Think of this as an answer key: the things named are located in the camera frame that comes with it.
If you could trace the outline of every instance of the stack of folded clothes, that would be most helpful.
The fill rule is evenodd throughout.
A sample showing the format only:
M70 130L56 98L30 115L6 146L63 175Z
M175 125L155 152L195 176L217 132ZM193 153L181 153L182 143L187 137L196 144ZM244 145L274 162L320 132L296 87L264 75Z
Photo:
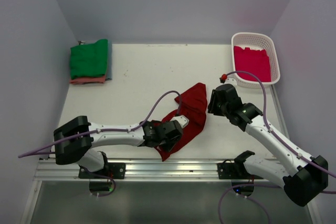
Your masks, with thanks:
M112 47L107 39L71 48L71 84L105 83L112 79Z

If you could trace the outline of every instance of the gray wall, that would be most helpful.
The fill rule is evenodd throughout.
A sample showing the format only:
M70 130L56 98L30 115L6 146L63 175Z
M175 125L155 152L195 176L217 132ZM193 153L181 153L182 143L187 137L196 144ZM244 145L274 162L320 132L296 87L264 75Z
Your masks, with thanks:
M336 172L336 0L291 0L271 37L281 79L276 85L291 140ZM329 177L330 190L336 180ZM317 197L324 223L335 223L336 196Z
M77 39L229 43L239 31L269 35L289 0L57 0Z
M0 0L0 222L17 223L38 157L17 155L52 139L76 44L56 0Z

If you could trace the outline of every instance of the basket rim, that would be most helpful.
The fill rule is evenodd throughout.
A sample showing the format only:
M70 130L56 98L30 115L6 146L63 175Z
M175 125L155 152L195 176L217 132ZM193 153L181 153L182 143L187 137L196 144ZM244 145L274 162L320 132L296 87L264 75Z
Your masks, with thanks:
M236 71L236 64L234 62L234 52L233 52L233 48L234 48L234 45L233 45L233 40L234 38L237 36L237 35L258 35L258 36L262 36L264 38L266 38L267 40L269 40L271 42L271 46L273 47L274 49L274 54L275 54L275 62L276 62L276 66L277 66L277 69L278 69L278 76L277 78L274 80L274 81L269 81L269 82L263 82L262 81L262 84L265 84L265 85L272 85L272 84L275 84L277 83L279 80L280 80L280 68L279 68L279 62L278 62L278 55L277 55L277 52L275 50L275 45L274 45L274 42L273 40L265 35L265 34L259 34L259 33L249 33L249 32L239 32L239 33L235 33L233 34L232 38L231 38L231 49L232 49L232 65L233 65L233 70ZM244 82L244 83L247 83L247 84L259 84L258 81L248 81L248 80L245 80L243 78L241 78L237 73L234 74L235 77L241 81L241 82Z

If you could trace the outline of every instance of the pink cloth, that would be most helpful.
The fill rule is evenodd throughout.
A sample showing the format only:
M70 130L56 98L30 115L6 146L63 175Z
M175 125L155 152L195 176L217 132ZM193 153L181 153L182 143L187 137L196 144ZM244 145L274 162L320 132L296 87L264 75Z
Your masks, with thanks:
M234 46L236 70L247 71L256 75L262 82L271 82L271 66L266 50L251 50ZM252 76L239 73L239 77L248 81L256 81Z
M86 84L86 83L105 83L106 75L102 77L80 77L70 80L70 84Z

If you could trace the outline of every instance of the red cloth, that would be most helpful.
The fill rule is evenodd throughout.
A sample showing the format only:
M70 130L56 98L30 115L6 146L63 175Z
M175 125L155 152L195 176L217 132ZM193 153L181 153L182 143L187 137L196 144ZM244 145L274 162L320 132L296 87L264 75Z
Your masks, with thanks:
M233 51L236 70L253 73L262 82L271 81L271 66L266 50L251 50L249 47L243 49L241 47L234 46ZM238 75L245 80L256 81L248 74L239 73Z
M105 83L106 74L101 77L79 77L70 80L70 84Z
M170 152L165 152L157 147L156 150L160 153L162 161L165 161L169 156L183 146L189 143L195 136L200 134L203 130L206 120L206 89L203 83L197 83L195 86L191 87L187 91L181 94L182 96L182 106L180 115L184 115L189 119L189 124L183 129L182 138L175 144ZM179 97L175 98L175 102L179 103ZM170 112L162 122L169 121L172 117L176 115L177 110Z

